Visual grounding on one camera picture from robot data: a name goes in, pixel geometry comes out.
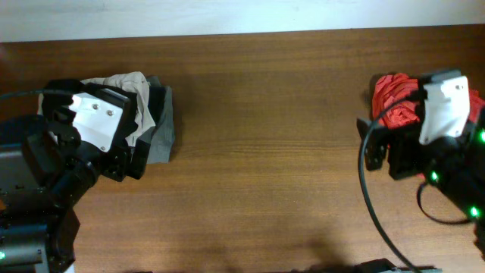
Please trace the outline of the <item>black polo shirt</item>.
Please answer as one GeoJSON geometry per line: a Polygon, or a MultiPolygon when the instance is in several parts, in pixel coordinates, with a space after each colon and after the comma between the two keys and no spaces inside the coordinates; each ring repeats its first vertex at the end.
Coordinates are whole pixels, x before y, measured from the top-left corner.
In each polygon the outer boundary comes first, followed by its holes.
{"type": "Polygon", "coordinates": [[[97,83],[83,83],[76,79],[50,80],[45,86],[39,110],[50,121],[72,124],[84,115],[96,114],[100,107],[97,83]]]}

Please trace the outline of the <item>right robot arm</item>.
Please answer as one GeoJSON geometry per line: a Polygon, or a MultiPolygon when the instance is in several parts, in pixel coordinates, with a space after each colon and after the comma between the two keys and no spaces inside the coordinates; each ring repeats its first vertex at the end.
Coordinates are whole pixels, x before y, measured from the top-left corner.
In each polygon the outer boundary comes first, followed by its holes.
{"type": "Polygon", "coordinates": [[[457,224],[475,224],[474,244],[484,251],[484,111],[465,124],[462,136],[440,137],[427,145],[418,142],[419,123],[371,130],[371,122],[359,118],[356,125],[362,139],[371,134],[364,151],[367,170],[379,170],[387,160],[393,180],[422,174],[426,184],[466,214],[457,224]]]}

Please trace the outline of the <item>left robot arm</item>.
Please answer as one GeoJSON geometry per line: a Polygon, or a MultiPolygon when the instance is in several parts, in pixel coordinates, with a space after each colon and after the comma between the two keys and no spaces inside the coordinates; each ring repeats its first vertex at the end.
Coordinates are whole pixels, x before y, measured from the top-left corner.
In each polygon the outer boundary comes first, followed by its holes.
{"type": "Polygon", "coordinates": [[[1,270],[65,272],[80,228],[74,206],[100,177],[140,178],[126,141],[137,95],[88,83],[39,89],[47,109],[1,124],[1,270]]]}

